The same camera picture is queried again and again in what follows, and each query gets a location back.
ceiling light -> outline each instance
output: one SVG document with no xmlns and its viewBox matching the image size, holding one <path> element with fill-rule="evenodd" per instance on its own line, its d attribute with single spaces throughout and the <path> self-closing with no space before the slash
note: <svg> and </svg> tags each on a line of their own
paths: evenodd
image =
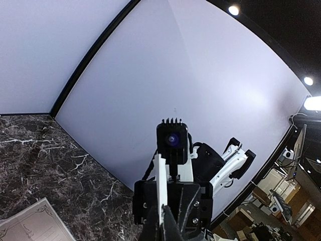
<svg viewBox="0 0 321 241">
<path fill-rule="evenodd" d="M 321 96 L 309 97 L 304 102 L 307 110 L 321 110 Z"/>
<path fill-rule="evenodd" d="M 239 9 L 238 9 L 237 6 L 230 6 L 229 7 L 229 12 L 230 12 L 230 14 L 232 14 L 234 16 L 239 15 Z"/>
<path fill-rule="evenodd" d="M 313 79 L 311 79 L 310 77 L 304 78 L 304 82 L 306 85 L 313 85 Z"/>
</svg>

camera lens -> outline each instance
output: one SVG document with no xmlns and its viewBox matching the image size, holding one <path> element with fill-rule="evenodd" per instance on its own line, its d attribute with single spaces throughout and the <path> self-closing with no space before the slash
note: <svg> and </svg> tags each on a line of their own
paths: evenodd
<svg viewBox="0 0 321 241">
<path fill-rule="evenodd" d="M 170 133 L 166 136 L 166 143 L 171 147 L 177 146 L 179 142 L 180 138 L 175 133 Z"/>
</svg>

white paper with decorative border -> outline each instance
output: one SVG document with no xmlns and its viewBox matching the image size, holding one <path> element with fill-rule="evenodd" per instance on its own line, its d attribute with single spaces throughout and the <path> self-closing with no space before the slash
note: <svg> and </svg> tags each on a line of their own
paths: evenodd
<svg viewBox="0 0 321 241">
<path fill-rule="evenodd" d="M 0 223 L 0 241 L 76 241 L 46 198 Z"/>
</svg>

computer monitor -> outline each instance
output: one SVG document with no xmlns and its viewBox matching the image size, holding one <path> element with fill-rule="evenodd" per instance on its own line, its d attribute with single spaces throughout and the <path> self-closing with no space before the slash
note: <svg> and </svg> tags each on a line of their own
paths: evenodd
<svg viewBox="0 0 321 241">
<path fill-rule="evenodd" d="M 294 157 L 293 157 L 293 163 L 289 168 L 289 171 L 287 173 L 286 181 L 292 180 L 296 176 L 296 171 L 298 168 L 298 165 L 300 163 L 300 160 L 302 159 L 302 152 L 303 152 L 303 145 L 305 140 L 305 133 L 306 133 L 306 124 L 303 125 L 303 128 L 294 144 Z"/>
</svg>

white panel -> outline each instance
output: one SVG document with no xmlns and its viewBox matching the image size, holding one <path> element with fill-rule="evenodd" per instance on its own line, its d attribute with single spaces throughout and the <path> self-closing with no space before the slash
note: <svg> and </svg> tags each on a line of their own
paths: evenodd
<svg viewBox="0 0 321 241">
<path fill-rule="evenodd" d="M 0 113 L 49 112 L 129 0 L 0 1 Z"/>
<path fill-rule="evenodd" d="M 162 118 L 222 153 L 231 137 L 257 157 L 221 191 L 213 217 L 262 167 L 308 94 L 252 32 L 204 1 L 145 0 L 86 69 L 57 120 L 130 188 L 156 149 Z"/>
</svg>

